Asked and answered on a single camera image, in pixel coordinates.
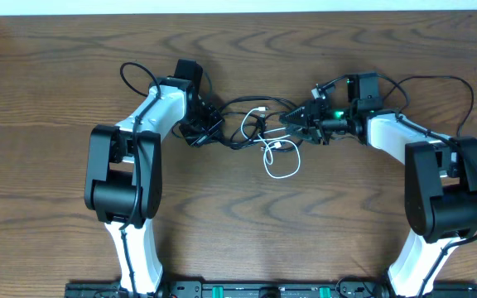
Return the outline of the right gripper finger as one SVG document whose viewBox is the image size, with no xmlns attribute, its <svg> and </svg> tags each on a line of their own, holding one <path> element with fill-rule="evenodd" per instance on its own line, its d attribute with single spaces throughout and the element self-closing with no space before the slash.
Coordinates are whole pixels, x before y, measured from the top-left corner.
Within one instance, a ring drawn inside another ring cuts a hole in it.
<svg viewBox="0 0 477 298">
<path fill-rule="evenodd" d="M 306 107 L 300 106 L 279 117 L 282 124 L 307 124 Z"/>
<path fill-rule="evenodd" d="M 302 127 L 297 125 L 285 126 L 285 131 L 292 137 L 297 137 L 304 142 L 319 143 L 320 138 L 315 128 Z"/>
</svg>

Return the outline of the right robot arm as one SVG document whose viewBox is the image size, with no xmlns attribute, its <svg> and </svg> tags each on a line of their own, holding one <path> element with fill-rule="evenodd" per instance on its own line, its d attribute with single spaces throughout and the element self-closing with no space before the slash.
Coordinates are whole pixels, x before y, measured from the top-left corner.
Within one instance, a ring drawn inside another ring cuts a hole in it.
<svg viewBox="0 0 477 298">
<path fill-rule="evenodd" d="M 345 74 L 347 108 L 333 108 L 336 82 L 280 116 L 287 132 L 315 145 L 348 134 L 405 166 L 404 208 L 410 232 L 396 261 L 367 297 L 477 297 L 477 285 L 435 281 L 451 253 L 477 241 L 477 139 L 434 132 L 384 106 L 376 72 Z"/>
</svg>

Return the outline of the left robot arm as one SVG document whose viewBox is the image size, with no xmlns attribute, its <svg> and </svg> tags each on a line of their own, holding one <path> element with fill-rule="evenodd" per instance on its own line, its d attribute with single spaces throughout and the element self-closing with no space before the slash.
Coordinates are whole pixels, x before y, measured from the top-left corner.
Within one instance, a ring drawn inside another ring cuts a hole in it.
<svg viewBox="0 0 477 298">
<path fill-rule="evenodd" d="M 204 70 L 180 59 L 174 74 L 151 77 L 143 102 L 113 126 L 90 133 L 84 203 L 108 230 L 118 254 L 122 297 L 164 297 L 153 219 L 162 196 L 162 149 L 178 127 L 191 147 L 214 142 L 223 117 L 200 96 Z"/>
</svg>

